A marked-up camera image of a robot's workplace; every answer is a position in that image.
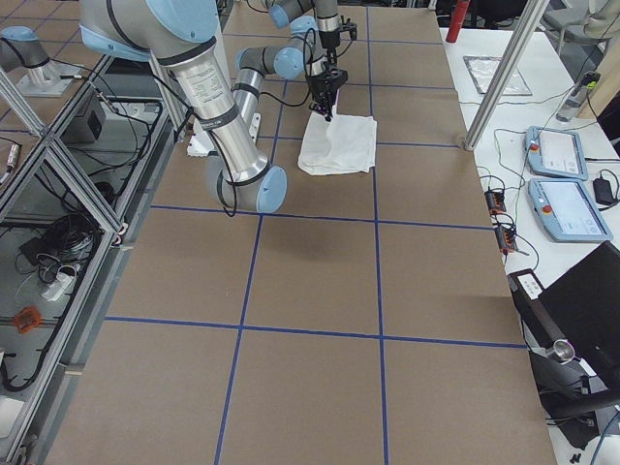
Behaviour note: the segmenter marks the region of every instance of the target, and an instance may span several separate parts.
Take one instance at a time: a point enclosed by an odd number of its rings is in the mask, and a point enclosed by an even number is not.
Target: metal post
[[[26,102],[26,99],[19,93],[14,84],[9,80],[4,70],[0,68],[0,94],[4,96],[5,100],[9,104],[9,107],[13,109],[19,119],[26,125],[30,134],[37,137],[42,137],[46,132],[46,125],[37,116]]]
[[[183,95],[183,91],[180,90],[178,85],[176,85],[176,83],[172,81],[170,76],[168,76],[168,71],[160,66],[160,64],[157,62],[157,59],[152,54],[149,64],[151,65],[151,71],[153,72],[153,75],[155,75],[167,85],[169,85],[172,89],[174,89],[174,91],[178,89],[178,92],[176,92],[177,94]],[[168,115],[170,116],[170,120],[172,121],[174,129],[183,132],[183,128],[181,128],[181,125],[185,120],[185,112],[181,107],[181,103],[169,92],[169,90],[165,86],[161,84],[161,82],[155,80],[155,83],[159,87],[159,91],[162,94],[162,98],[164,99],[164,105],[168,110]]]
[[[532,33],[536,30],[548,3],[549,0],[529,0],[527,2],[523,15],[521,15],[519,23],[512,33],[511,41],[506,47],[502,62],[497,68],[482,99],[480,108],[478,108],[478,112],[474,117],[474,121],[472,121],[472,125],[469,128],[463,143],[466,150],[474,150],[480,141],[482,133],[493,115],[495,106],[502,97],[506,84],[508,84],[523,50],[527,47]]]

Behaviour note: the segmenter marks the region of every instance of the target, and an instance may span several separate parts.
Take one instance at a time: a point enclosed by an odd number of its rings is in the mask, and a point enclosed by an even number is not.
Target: bottle
[[[601,75],[599,73],[589,72],[583,75],[581,81],[574,87],[573,92],[571,92],[566,98],[564,104],[562,104],[562,107],[556,113],[555,117],[563,123],[568,123],[571,121],[579,111],[581,105],[583,105],[583,102],[585,102],[585,99],[590,91],[594,89],[595,85],[597,85],[599,79],[601,79]]]

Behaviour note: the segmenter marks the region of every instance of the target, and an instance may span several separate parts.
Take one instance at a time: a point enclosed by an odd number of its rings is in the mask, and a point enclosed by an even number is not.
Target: white cloth
[[[303,135],[298,166],[309,174],[368,172],[375,166],[377,121],[336,113],[331,122],[314,111]]]

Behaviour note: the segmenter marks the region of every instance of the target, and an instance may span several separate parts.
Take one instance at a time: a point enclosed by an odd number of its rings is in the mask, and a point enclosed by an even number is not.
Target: cloth
[[[372,116],[337,114],[331,122],[314,111],[301,143],[298,166],[309,174],[368,172],[375,166],[377,121]]]

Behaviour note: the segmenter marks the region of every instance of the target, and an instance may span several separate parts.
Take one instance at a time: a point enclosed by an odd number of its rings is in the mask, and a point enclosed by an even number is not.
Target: white table
[[[448,30],[442,30],[442,37],[445,38]],[[469,71],[465,66],[463,56],[502,56],[504,49],[511,37],[511,31],[488,31],[477,29],[461,30],[455,44],[445,43],[446,54],[454,85],[459,95],[461,110],[465,119],[465,124],[469,127],[478,105],[468,104],[469,102],[481,102],[482,96],[476,90],[470,77]],[[523,75],[533,95],[529,97],[514,96],[503,97],[502,102],[540,102],[548,97],[567,91],[573,86],[573,81],[566,71],[555,50],[551,46],[548,38],[542,32],[537,32],[532,37],[527,46],[518,70]],[[562,104],[564,98],[558,97],[551,99],[544,104],[530,105],[500,105],[495,109],[490,124],[488,125],[479,145],[476,147],[475,156],[479,167],[480,175],[492,174],[501,177],[507,186],[518,186],[519,178],[515,174],[502,168],[499,164],[498,152],[495,148],[493,132],[495,129],[510,129],[517,132],[524,132],[530,126],[545,126],[551,129],[572,129],[592,123],[592,120],[574,119],[570,123],[560,123],[555,119],[555,112]],[[581,137],[581,142],[587,158],[617,158],[613,147],[607,140],[603,130],[598,124],[577,130]],[[498,133],[498,140],[502,151],[502,162],[505,166],[521,172],[525,159],[524,136],[506,132]],[[608,169],[620,176],[620,163],[589,163],[588,170],[590,179],[586,185],[594,197],[591,180],[598,176],[599,170]],[[526,168],[523,173],[525,179],[539,177],[532,175]],[[500,184],[493,181],[492,187]],[[482,180],[482,186],[486,189],[488,179]],[[611,179],[612,188],[615,188],[614,181]],[[549,239],[543,227],[535,218],[534,211],[528,199],[527,186],[521,188],[518,208],[516,205],[517,191],[509,190],[506,193],[506,206],[510,216],[516,215],[517,232],[528,239],[536,247],[540,254],[540,264],[536,269],[536,274],[545,286],[553,283],[557,278],[564,274],[571,266],[579,262],[597,244],[577,244],[577,243],[557,243]],[[620,248],[620,206],[612,208],[603,213],[609,227],[612,229],[615,238],[612,241],[616,247]],[[506,261],[506,273],[518,271],[523,268],[533,267],[536,258],[531,249],[522,240],[517,239],[520,249],[531,253],[524,256],[512,253]],[[581,452],[574,449],[564,438],[556,427],[549,428],[549,435],[553,442],[558,464],[569,465],[569,459],[573,453]],[[586,451],[582,453],[580,463],[588,464],[597,440],[591,441]],[[605,439],[602,452],[599,455],[597,465],[617,464],[620,456],[620,438],[609,437]]]

